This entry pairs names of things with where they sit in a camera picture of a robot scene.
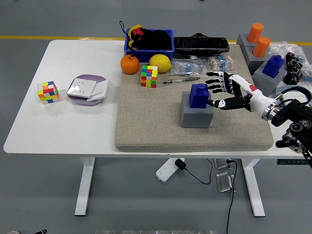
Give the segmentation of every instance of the robot finger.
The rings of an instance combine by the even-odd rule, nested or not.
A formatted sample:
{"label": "robot finger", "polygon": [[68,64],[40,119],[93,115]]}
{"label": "robot finger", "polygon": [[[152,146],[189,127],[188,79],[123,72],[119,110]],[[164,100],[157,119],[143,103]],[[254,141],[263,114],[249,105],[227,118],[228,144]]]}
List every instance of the robot finger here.
{"label": "robot finger", "polygon": [[207,72],[208,77],[223,77],[224,72]]}
{"label": "robot finger", "polygon": [[243,97],[230,97],[223,100],[207,100],[207,104],[221,110],[233,110],[248,107],[248,102]]}
{"label": "robot finger", "polygon": [[213,93],[216,94],[216,93],[222,93],[222,92],[226,92],[226,89],[225,88],[222,88],[222,89],[214,89],[213,90]]}
{"label": "robot finger", "polygon": [[213,84],[213,83],[221,83],[220,79],[210,79],[206,81],[206,84]]}
{"label": "robot finger", "polygon": [[209,89],[216,89],[216,88],[222,88],[222,86],[220,84],[214,84],[208,87]]}

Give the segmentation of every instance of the yellow floor line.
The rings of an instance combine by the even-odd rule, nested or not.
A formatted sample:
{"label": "yellow floor line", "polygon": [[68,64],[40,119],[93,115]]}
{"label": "yellow floor line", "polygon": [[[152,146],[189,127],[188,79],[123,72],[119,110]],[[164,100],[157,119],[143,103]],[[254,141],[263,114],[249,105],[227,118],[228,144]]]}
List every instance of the yellow floor line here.
{"label": "yellow floor line", "polygon": [[[0,35],[0,39],[21,39],[21,40],[125,40],[125,38],[108,37],[63,37],[63,36],[6,36]],[[236,43],[236,40],[228,40],[229,43]],[[312,46],[312,42],[289,41],[290,44]]]}
{"label": "yellow floor line", "polygon": [[1,36],[0,39],[21,40],[125,40],[125,38],[102,38],[102,37],[59,37],[59,36]]}

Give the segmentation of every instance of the rubik's cube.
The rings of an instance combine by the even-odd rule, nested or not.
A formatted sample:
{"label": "rubik's cube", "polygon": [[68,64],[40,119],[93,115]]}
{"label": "rubik's cube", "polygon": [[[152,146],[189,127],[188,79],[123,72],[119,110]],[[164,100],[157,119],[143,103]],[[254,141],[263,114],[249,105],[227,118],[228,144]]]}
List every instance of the rubik's cube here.
{"label": "rubik's cube", "polygon": [[157,66],[142,66],[141,73],[141,86],[156,88],[158,77],[158,67]]}
{"label": "rubik's cube", "polygon": [[38,84],[38,96],[43,104],[59,101],[59,91],[53,81]]}

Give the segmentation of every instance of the plastic bag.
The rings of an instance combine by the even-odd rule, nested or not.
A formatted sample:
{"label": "plastic bag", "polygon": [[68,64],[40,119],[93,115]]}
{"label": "plastic bag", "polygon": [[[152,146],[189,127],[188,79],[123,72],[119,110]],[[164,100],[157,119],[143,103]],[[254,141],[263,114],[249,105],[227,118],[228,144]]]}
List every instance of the plastic bag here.
{"label": "plastic bag", "polygon": [[225,72],[235,69],[231,56],[216,55],[200,58],[208,71]]}
{"label": "plastic bag", "polygon": [[201,61],[173,58],[171,60],[171,76],[205,77],[206,68]]}
{"label": "plastic bag", "polygon": [[268,48],[268,53],[270,56],[280,55],[284,60],[286,60],[285,58],[288,52],[292,52],[303,65],[300,70],[300,73],[302,73],[303,77],[301,78],[298,85],[303,86],[312,92],[312,65],[309,64],[302,47],[295,44],[289,44],[286,41],[281,41],[270,44]]}

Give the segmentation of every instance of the orange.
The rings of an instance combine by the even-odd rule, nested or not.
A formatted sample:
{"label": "orange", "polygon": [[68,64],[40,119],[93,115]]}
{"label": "orange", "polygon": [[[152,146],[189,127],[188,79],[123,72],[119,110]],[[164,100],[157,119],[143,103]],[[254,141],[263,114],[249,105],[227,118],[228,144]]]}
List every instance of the orange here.
{"label": "orange", "polygon": [[120,61],[120,66],[124,73],[132,75],[140,69],[140,62],[135,56],[125,55]]}

